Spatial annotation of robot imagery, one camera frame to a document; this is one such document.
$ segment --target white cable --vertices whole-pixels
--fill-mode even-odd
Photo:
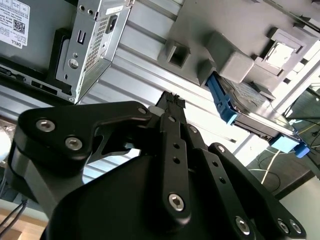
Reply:
[[[264,182],[265,182],[265,180],[266,180],[266,177],[267,177],[267,175],[268,175],[268,173],[269,173],[269,170],[270,170],[270,168],[271,168],[271,165],[274,163],[274,160],[276,159],[276,157],[279,155],[280,152],[281,152],[280,150],[277,151],[276,154],[275,154],[275,155],[273,156],[273,158],[271,159],[271,162],[270,162],[268,168],[266,169],[266,172],[265,172],[264,177],[263,177],[263,179],[262,179],[262,181],[261,181],[261,184],[264,184]]]

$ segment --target wall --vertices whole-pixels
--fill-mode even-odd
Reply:
[[[320,181],[314,177],[280,202],[300,221],[308,240],[320,239]]]

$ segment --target blue plastic bracket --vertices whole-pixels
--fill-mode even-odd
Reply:
[[[230,96],[225,94],[215,76],[211,75],[206,84],[210,89],[214,104],[221,119],[225,121],[227,125],[232,125],[238,116],[238,113],[230,104]]]

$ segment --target cable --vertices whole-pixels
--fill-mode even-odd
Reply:
[[[269,153],[272,153],[272,154],[276,154],[276,152],[274,152],[274,151],[271,151],[271,150],[269,150],[269,149],[266,149],[266,151],[268,151]],[[281,153],[279,153],[279,155],[284,155],[284,154],[293,154],[295,151],[290,151],[290,152],[281,152]]]
[[[0,228],[3,227],[3,225],[6,224],[6,222],[12,217],[13,214],[15,214],[16,211],[18,211],[22,206],[23,202],[20,203],[12,212],[9,213],[9,215],[0,223]]]
[[[278,174],[276,174],[270,170],[265,170],[265,169],[249,169],[249,171],[262,171],[262,172],[268,172],[269,174],[274,175],[278,179],[279,184],[274,190],[271,191],[272,193],[277,191],[281,187],[281,179]]]
[[[5,185],[6,185],[6,175],[3,174],[2,182],[1,182],[1,185],[0,185],[0,199],[2,197],[2,193],[4,192]]]
[[[3,229],[3,231],[0,233],[0,239],[3,238],[3,236],[13,227],[13,225],[18,221],[24,210],[26,209],[28,205],[28,200],[22,201],[22,208],[18,212],[18,214],[15,216],[15,218],[8,224],[8,226]]]
[[[320,136],[320,133],[318,133],[318,135],[315,136],[315,138],[313,139],[312,143],[310,144],[310,148],[314,148],[313,144],[315,143],[315,141],[318,139],[319,136]]]
[[[313,124],[313,125],[309,126],[309,127],[306,128],[305,130],[302,130],[302,131],[298,132],[298,134],[299,134],[299,135],[300,135],[300,134],[303,134],[303,133],[305,133],[306,131],[308,131],[309,129],[312,129],[313,127],[315,127],[315,126],[317,126],[317,124]]]
[[[276,152],[276,154],[273,156],[273,158],[271,159],[271,162],[270,162],[270,164],[269,164],[269,166],[267,167],[267,171],[265,172],[265,174],[264,174],[264,177],[263,177],[263,179],[262,179],[262,181],[261,181],[261,184],[264,184],[264,182],[265,182],[265,180],[266,180],[266,177],[267,177],[267,175],[268,175],[268,172],[269,172],[269,170],[270,170],[270,168],[271,168],[271,165],[274,163],[274,160],[276,159],[276,157],[279,155],[279,153],[280,153],[281,151],[279,150],[279,151],[277,151]]]

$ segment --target black cable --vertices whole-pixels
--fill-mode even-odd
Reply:
[[[19,208],[21,208],[23,206],[23,204],[24,203],[21,202],[20,205],[18,205],[12,212],[10,212],[10,214],[8,216],[6,216],[6,218],[0,223],[0,228],[6,224],[6,222],[12,217],[13,214],[15,214],[16,211],[19,210]]]
[[[306,121],[306,122],[309,122],[309,123],[312,123],[312,124],[315,124],[315,125],[320,126],[320,124],[319,124],[319,123],[317,123],[317,122],[315,122],[315,121],[310,121],[310,120],[307,120],[307,119],[297,119],[297,120]]]
[[[320,136],[320,133],[318,133],[317,136],[315,136],[315,138],[313,139],[312,143],[310,144],[310,148],[313,147],[313,144],[315,143],[315,141],[318,139],[319,136]]]
[[[3,231],[0,233],[0,239],[3,238],[3,236],[13,227],[13,225],[18,221],[18,219],[20,218],[20,216],[22,215],[22,213],[24,212],[24,210],[26,209],[27,205],[28,205],[28,200],[22,201],[22,208],[20,209],[20,211],[18,212],[18,214],[14,217],[14,219],[8,224],[8,226],[5,227],[5,229],[3,229]]]

